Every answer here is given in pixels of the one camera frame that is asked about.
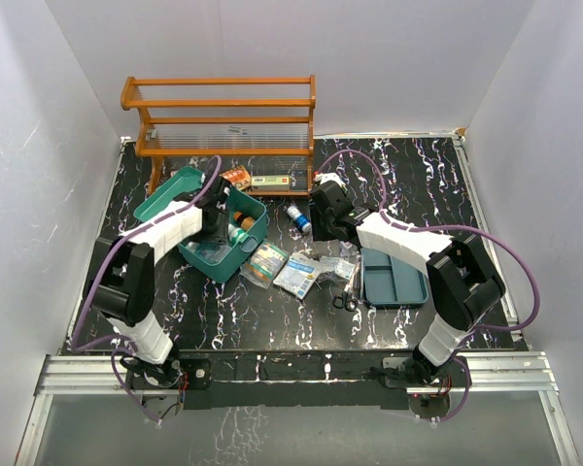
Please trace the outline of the white bottle green label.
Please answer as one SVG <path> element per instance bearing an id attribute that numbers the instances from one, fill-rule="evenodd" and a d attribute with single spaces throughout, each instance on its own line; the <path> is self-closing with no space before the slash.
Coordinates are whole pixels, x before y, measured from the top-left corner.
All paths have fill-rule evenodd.
<path id="1" fill-rule="evenodd" d="M 228 225 L 228 238 L 232 245 L 242 245 L 249 239 L 249 235 L 241 227 L 230 223 Z"/>

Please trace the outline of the brown bottle orange cap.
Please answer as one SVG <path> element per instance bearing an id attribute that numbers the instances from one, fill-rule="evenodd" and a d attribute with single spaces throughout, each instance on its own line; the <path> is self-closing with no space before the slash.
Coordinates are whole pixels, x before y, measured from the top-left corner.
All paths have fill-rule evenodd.
<path id="1" fill-rule="evenodd" d="M 248 232 L 255 223 L 255 220 L 251 216 L 242 212 L 235 212 L 233 218 L 237 225 L 246 232 Z"/>

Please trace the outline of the green plastic medicine box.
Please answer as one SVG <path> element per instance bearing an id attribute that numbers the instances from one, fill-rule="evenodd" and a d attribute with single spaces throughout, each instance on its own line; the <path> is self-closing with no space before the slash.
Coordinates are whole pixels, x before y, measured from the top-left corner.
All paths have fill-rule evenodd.
<path id="1" fill-rule="evenodd" d="M 203 172 L 179 170 L 136 208 L 134 215 L 141 222 L 161 224 L 134 239 L 148 242 L 155 260 L 178 248 L 188 264 L 225 283 L 265 239 L 266 208 L 222 178 L 189 207 L 205 183 Z"/>

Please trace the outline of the white blue-label packet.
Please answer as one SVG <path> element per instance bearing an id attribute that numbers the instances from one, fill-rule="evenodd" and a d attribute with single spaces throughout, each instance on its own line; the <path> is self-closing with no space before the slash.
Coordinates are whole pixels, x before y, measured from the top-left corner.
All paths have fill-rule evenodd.
<path id="1" fill-rule="evenodd" d="M 319 261 L 295 252 L 274 279 L 273 284 L 303 300 L 321 272 Z"/>

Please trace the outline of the blue white cotton bag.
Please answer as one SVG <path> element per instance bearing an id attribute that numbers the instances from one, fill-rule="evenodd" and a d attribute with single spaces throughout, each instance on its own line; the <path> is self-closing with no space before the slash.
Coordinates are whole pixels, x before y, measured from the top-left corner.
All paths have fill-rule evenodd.
<path id="1" fill-rule="evenodd" d="M 207 264 L 216 265 L 223 261 L 231 251 L 229 244 L 199 244 L 194 254 Z"/>

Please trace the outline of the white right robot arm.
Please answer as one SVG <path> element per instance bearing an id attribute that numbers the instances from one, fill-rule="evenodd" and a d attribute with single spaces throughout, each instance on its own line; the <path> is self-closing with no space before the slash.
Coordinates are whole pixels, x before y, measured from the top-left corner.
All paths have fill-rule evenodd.
<path id="1" fill-rule="evenodd" d="M 356 207 L 335 181 L 312 189 L 310 217 L 314 240 L 340 240 L 380 251 L 427 278 L 434 319 L 412 355 L 391 375 L 412 383 L 439 383 L 447 376 L 457 347 L 505 293 L 482 240 L 474 234 L 416 232 L 383 213 Z"/>

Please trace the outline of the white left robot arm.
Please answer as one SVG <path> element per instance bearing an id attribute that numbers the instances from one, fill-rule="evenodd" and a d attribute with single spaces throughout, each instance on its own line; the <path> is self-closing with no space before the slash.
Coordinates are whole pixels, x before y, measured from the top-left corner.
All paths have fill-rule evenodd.
<path id="1" fill-rule="evenodd" d="M 161 387 L 179 380 L 182 365 L 172 357 L 173 342 L 152 311 L 155 265 L 192 237 L 224 241 L 231 191 L 228 180 L 212 177 L 200 191 L 176 195 L 161 212 L 116 239 L 95 242 L 83 311 L 96 310 L 107 318 L 135 357 L 149 364 L 148 376 Z"/>

